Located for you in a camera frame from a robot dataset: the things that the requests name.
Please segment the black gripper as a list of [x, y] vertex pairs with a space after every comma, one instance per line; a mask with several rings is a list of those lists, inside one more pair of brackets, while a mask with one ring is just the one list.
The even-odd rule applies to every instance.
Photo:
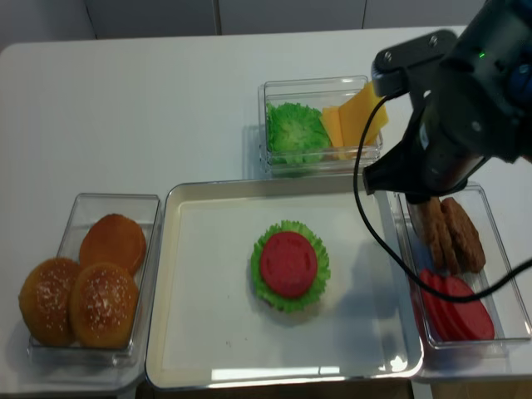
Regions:
[[409, 97], [412, 115], [401, 142], [365, 167], [362, 179], [367, 195], [399, 192], [408, 202], [423, 204], [463, 190], [486, 158], [467, 150], [446, 132], [426, 87], [411, 82]]

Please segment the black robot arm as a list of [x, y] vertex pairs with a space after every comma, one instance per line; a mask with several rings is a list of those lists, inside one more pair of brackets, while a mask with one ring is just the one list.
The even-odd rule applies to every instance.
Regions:
[[439, 30], [376, 54], [372, 82], [409, 96], [401, 140], [362, 173], [368, 194], [416, 202], [462, 190], [493, 158], [531, 156], [531, 4], [489, 1], [461, 34]]

